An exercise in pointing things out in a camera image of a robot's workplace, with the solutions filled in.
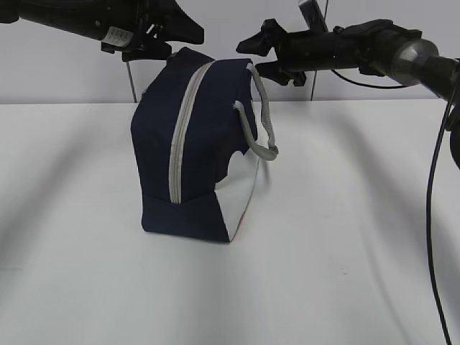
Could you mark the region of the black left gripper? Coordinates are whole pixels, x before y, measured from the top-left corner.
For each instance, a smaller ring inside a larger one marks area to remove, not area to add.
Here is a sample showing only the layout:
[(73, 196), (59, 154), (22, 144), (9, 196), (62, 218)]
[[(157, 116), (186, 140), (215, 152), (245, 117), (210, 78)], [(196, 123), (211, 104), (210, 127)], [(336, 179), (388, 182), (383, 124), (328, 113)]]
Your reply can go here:
[(109, 23), (101, 40), (101, 50), (121, 53), (124, 62), (166, 60), (172, 53), (166, 43), (170, 41), (204, 43), (204, 28), (174, 0), (114, 1), (106, 11)]

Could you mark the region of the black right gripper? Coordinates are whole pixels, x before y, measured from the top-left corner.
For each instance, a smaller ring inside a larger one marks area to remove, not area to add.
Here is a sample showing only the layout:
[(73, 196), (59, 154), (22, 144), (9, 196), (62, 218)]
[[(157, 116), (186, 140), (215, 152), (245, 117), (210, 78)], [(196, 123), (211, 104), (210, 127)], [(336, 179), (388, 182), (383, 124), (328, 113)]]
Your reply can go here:
[(256, 69), (262, 78), (279, 85), (292, 81), (295, 86), (304, 86), (308, 71), (345, 67), (345, 44), (338, 34), (311, 30), (287, 32), (274, 19), (265, 20), (261, 32), (236, 47), (240, 54), (261, 57), (268, 56), (270, 50), (275, 51), (277, 59), (258, 63)]

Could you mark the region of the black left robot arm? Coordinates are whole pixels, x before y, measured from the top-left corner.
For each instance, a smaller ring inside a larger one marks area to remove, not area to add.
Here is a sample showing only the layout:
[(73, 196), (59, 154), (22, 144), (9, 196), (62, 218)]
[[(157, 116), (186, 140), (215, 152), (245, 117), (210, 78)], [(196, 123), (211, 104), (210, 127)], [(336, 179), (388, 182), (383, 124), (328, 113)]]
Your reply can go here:
[(97, 40), (124, 62), (167, 60), (171, 42), (204, 43), (204, 28), (176, 1), (2, 1), (1, 23), (19, 19)]

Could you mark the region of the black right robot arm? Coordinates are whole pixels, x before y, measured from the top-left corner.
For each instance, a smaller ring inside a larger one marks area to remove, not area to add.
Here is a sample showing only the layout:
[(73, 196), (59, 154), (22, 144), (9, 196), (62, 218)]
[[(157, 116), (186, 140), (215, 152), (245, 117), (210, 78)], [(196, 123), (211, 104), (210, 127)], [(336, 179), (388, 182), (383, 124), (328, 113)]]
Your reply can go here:
[(389, 19), (376, 19), (330, 32), (287, 32), (274, 19), (241, 41), (241, 54), (276, 59), (259, 63), (261, 77), (281, 86), (303, 86), (305, 73), (356, 68), (365, 75), (388, 77), (401, 86), (422, 85), (436, 96), (459, 104), (459, 61), (442, 57), (422, 32), (404, 29)]

